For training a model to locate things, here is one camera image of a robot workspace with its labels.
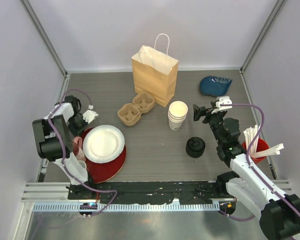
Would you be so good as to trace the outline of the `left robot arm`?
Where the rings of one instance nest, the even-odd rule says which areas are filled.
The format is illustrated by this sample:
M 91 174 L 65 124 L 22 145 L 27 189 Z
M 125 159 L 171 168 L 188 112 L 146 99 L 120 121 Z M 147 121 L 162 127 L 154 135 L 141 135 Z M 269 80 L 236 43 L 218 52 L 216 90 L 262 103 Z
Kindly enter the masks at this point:
M 99 115 L 93 111 L 92 103 L 84 113 L 81 108 L 77 97 L 65 96 L 47 116 L 34 120 L 32 129 L 38 155 L 63 170 L 70 181 L 67 188 L 70 193 L 90 200 L 96 195 L 97 188 L 85 161 L 77 157 L 83 150 L 79 147 L 75 152 L 74 137 L 79 137 Z

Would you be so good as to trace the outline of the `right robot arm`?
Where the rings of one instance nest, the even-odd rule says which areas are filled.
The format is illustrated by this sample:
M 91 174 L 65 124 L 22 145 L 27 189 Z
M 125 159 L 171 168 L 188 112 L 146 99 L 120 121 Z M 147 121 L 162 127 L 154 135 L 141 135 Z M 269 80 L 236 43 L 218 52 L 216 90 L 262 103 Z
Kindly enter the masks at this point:
M 225 118 L 231 103 L 215 101 L 210 108 L 193 105 L 193 120 L 204 117 L 217 142 L 217 155 L 231 170 L 217 177 L 216 193 L 235 197 L 250 210 L 268 240 L 300 234 L 300 198 L 287 194 L 253 162 L 239 141 L 239 121 Z

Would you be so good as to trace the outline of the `dark red round tray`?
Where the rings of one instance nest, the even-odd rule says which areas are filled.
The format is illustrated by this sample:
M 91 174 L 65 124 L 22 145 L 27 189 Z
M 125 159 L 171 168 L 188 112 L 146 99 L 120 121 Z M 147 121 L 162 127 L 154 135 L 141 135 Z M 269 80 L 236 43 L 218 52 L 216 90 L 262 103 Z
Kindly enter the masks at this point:
M 84 141 L 84 137 L 86 134 L 93 128 L 89 128 L 85 130 L 82 134 L 82 140 Z M 103 183 L 111 178 L 113 178 L 123 167 L 126 160 L 127 149 L 126 145 L 124 145 L 124 149 L 121 154 L 113 161 L 108 163 L 94 163 L 86 158 L 86 165 L 89 174 L 91 175 L 93 181 L 98 183 Z

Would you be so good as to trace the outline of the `stack of black cup lids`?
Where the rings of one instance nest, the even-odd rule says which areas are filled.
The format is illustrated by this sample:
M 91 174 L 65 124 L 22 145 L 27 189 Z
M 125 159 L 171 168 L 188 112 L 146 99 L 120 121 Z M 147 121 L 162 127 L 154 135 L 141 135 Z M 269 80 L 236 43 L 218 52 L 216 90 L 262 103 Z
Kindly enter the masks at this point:
M 206 148 L 204 140 L 200 137 L 191 137 L 188 139 L 185 151 L 191 158 L 199 158 L 203 155 Z

